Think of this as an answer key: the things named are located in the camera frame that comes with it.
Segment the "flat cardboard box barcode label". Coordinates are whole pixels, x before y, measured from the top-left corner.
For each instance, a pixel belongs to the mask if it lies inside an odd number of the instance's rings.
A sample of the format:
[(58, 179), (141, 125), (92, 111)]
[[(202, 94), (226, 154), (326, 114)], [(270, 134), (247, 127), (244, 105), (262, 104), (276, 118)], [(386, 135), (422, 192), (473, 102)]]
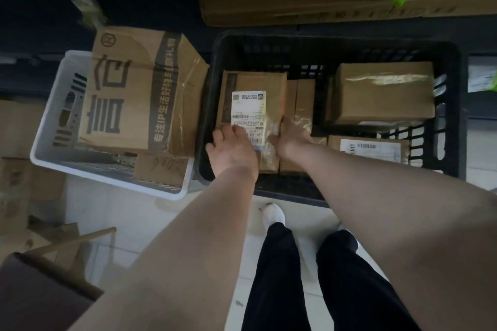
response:
[(330, 135), (327, 145), (335, 151), (382, 161), (408, 164), (408, 140), (373, 139)]

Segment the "small handwritten cardboard box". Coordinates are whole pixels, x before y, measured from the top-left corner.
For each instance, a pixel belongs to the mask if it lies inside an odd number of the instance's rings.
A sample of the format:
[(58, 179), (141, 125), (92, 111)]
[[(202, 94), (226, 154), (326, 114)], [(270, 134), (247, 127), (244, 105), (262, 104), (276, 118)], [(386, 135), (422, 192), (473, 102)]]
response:
[(137, 180), (182, 187), (189, 159), (139, 154), (133, 177)]

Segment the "white plastic crate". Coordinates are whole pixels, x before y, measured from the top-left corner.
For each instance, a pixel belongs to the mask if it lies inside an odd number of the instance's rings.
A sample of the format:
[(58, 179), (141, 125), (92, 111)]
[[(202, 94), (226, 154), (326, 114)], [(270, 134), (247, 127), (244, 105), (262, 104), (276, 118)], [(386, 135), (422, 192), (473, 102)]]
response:
[(69, 50), (61, 59), (30, 152), (34, 165), (123, 189), (178, 201), (203, 189), (194, 178), (194, 159), (189, 159), (181, 186), (140, 181), (133, 169), (119, 164), (115, 155), (78, 143), (90, 51)]

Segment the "black plastic crate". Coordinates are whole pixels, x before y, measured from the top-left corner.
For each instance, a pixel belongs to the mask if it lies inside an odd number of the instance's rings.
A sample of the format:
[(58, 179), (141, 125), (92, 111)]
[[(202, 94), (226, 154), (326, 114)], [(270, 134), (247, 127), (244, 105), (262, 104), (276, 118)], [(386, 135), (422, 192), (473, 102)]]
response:
[(212, 141), (227, 71), (283, 72), (289, 79), (315, 80), (314, 135), (339, 132), (324, 124), (329, 79), (341, 63), (432, 62), (436, 78), (436, 116), (413, 127), (380, 133), (410, 143), (409, 163), (466, 180), (468, 56), (450, 41), (428, 38), (366, 38), (262, 34), (245, 29), (226, 31), (214, 42), (204, 86), (193, 171), (204, 186), (214, 180), (205, 145)]

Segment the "person's right forearm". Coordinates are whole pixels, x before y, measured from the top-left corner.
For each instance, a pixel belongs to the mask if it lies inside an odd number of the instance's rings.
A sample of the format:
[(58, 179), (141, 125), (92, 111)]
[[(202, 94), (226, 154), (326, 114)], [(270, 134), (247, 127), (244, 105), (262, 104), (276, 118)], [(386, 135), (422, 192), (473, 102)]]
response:
[(288, 142), (423, 331), (497, 331), (497, 195), (408, 165)]

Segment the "clear plastic bag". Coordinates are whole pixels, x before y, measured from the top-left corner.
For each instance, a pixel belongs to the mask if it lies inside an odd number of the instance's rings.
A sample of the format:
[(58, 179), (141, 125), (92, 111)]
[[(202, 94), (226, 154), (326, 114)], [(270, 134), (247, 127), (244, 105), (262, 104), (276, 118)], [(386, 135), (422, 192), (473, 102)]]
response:
[(71, 0), (81, 14), (81, 24), (93, 31), (99, 31), (107, 25), (100, 4), (96, 0)]

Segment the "stack of flattened cardboard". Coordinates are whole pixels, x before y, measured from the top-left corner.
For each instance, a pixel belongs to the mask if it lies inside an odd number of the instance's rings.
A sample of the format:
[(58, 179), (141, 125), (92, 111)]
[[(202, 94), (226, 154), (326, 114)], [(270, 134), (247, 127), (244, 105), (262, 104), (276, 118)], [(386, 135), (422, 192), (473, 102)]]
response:
[(59, 224), (65, 174), (32, 163), (31, 149), (43, 117), (42, 103), (0, 100), (0, 254), (23, 237), (29, 218)]

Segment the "cardboard box with white label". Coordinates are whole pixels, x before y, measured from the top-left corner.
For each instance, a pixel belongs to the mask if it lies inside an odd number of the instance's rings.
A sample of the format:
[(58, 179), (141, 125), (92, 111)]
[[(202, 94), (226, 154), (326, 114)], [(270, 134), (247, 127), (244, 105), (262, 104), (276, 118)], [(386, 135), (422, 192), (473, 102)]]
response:
[(243, 127), (262, 174), (279, 170), (280, 158), (267, 138), (280, 134), (286, 95), (286, 73), (223, 72), (216, 128), (225, 124)]

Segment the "person's right hand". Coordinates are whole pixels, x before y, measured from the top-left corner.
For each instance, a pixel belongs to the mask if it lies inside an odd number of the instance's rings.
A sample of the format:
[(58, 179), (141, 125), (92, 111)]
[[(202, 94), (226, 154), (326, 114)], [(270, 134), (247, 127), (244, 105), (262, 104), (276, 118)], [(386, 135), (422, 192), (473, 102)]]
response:
[(276, 151), (277, 155), (286, 161), (294, 161), (304, 145), (313, 144), (310, 134), (301, 126), (296, 125), (288, 117), (283, 116), (279, 136), (283, 139), (283, 148)]

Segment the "wide taped cardboard box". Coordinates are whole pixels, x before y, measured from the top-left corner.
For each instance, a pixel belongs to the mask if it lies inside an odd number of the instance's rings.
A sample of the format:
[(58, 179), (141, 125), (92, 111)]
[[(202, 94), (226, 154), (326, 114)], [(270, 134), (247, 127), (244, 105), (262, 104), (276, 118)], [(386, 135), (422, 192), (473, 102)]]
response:
[(432, 62), (342, 63), (330, 78), (323, 122), (389, 127), (434, 118)]

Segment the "narrow taped cardboard box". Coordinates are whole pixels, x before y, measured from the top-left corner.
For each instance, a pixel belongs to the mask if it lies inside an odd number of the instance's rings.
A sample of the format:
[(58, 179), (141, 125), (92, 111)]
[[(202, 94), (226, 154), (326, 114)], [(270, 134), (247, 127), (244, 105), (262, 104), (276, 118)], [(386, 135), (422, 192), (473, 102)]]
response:
[[(284, 115), (310, 134), (313, 128), (315, 80), (287, 80), (286, 96)], [(319, 145), (327, 146), (327, 136), (312, 139)], [(304, 174), (305, 171), (298, 165), (280, 159), (279, 173), (283, 176), (296, 176)]]

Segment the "white and green packet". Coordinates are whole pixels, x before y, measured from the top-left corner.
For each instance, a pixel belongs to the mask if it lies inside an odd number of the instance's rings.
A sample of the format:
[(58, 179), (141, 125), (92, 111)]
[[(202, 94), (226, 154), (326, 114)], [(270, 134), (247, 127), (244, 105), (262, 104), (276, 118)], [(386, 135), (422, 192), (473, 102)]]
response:
[(497, 54), (468, 58), (468, 93), (484, 91), (497, 93)]

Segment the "white left shoe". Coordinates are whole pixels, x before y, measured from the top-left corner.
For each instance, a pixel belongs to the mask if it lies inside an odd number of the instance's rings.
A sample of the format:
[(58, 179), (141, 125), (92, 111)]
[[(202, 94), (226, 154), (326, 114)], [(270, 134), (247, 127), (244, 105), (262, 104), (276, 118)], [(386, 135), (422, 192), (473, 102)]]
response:
[(267, 232), (271, 225), (280, 223), (285, 226), (285, 214), (283, 210), (275, 203), (267, 203), (259, 209), (262, 214), (262, 223)]

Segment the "person's left forearm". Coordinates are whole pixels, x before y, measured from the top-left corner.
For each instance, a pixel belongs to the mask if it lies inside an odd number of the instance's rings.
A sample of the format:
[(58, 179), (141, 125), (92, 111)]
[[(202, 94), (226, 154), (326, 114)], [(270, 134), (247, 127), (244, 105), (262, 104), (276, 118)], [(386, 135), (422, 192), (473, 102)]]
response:
[(257, 178), (222, 171), (69, 331), (224, 331)]

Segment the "large printed cardboard box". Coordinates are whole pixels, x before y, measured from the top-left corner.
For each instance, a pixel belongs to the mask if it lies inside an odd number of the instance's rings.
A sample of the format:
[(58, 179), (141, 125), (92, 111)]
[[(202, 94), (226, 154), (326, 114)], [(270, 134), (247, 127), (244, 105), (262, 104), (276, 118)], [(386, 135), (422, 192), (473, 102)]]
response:
[(99, 30), (78, 142), (101, 151), (194, 157), (208, 70), (182, 33)]

